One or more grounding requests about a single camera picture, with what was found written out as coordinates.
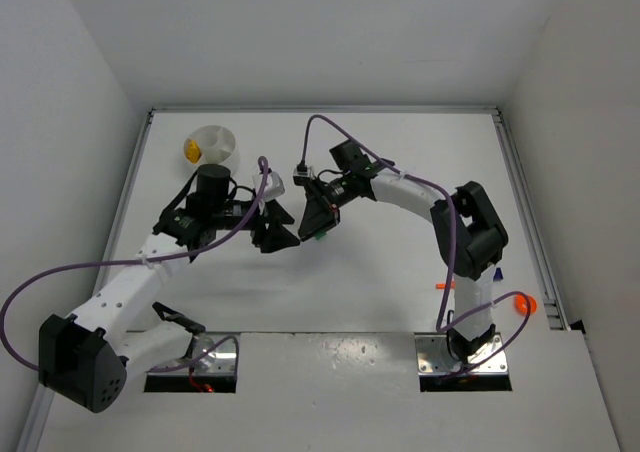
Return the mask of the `yellow lego brick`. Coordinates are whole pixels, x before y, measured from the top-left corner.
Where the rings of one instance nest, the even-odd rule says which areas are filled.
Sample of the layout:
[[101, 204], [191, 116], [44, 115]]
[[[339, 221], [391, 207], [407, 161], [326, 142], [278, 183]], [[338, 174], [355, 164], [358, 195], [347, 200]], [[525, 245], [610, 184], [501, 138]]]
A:
[[195, 140], [189, 139], [185, 142], [184, 156], [186, 160], [192, 164], [197, 164], [199, 162], [202, 152]]

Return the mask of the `orange round lego piece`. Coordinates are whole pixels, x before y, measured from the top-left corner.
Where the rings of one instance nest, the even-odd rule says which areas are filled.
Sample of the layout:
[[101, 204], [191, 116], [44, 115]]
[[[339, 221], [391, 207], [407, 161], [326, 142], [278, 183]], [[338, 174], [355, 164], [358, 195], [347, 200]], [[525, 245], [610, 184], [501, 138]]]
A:
[[516, 294], [513, 304], [514, 309], [521, 316], [533, 315], [538, 308], [536, 300], [528, 294]]

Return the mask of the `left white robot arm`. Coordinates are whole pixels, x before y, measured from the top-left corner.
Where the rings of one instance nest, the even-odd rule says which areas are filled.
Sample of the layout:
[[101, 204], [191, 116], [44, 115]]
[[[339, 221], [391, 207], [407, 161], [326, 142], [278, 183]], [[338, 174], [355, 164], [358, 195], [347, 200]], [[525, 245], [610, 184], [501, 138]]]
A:
[[263, 254], [299, 245], [288, 227], [293, 218], [278, 204], [281, 177], [259, 160], [251, 197], [228, 168], [202, 165], [162, 210], [135, 259], [66, 317], [51, 315], [39, 329], [41, 385], [100, 413], [112, 405], [127, 380], [148, 371], [174, 370], [190, 360], [205, 327], [159, 302], [172, 278], [202, 253], [247, 231]]

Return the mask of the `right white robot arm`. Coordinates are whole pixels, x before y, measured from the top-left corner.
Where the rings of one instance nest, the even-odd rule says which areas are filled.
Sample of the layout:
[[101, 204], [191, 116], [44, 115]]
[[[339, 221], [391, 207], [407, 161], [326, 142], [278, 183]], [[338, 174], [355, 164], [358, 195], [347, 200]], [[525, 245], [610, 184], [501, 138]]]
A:
[[306, 206], [298, 235], [309, 240], [340, 223], [341, 208], [358, 199], [391, 204], [432, 224], [438, 250], [454, 289], [454, 310], [444, 322], [447, 298], [442, 299], [436, 329], [447, 340], [449, 353], [469, 363], [495, 334], [489, 311], [495, 265], [502, 259], [508, 234], [484, 188], [470, 181], [453, 194], [417, 178], [403, 176], [386, 159], [371, 160], [353, 141], [330, 150], [338, 177], [327, 182], [305, 162], [294, 169], [294, 184], [304, 189]]

